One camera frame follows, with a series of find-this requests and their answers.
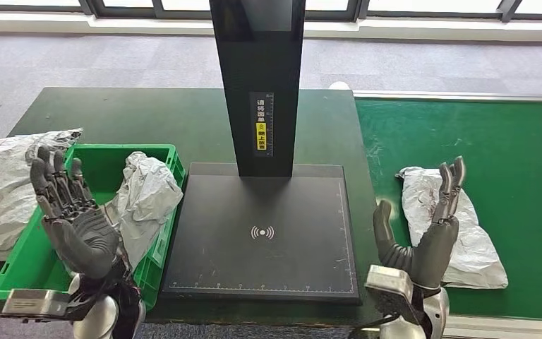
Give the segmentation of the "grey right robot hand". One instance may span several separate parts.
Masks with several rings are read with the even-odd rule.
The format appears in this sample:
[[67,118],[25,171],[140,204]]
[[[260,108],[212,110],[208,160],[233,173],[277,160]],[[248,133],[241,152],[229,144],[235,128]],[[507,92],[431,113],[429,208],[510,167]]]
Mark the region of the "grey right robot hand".
[[439,173],[442,184],[438,201],[428,229],[416,246],[396,242],[389,221],[392,211],[389,201],[381,200],[373,212],[379,261],[383,266],[407,272],[413,284],[425,290],[440,289],[458,237],[459,221],[454,214],[466,176],[463,157],[456,157],[450,165],[442,163]]

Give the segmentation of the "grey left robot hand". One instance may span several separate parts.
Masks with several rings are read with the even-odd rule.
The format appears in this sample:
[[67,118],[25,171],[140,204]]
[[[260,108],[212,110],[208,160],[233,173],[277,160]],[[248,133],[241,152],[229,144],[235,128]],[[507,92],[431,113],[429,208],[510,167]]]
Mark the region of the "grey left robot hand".
[[61,151],[40,146],[30,181],[42,226],[59,258],[73,272],[104,278],[116,261],[119,233],[93,198],[81,160],[73,158],[66,169]]

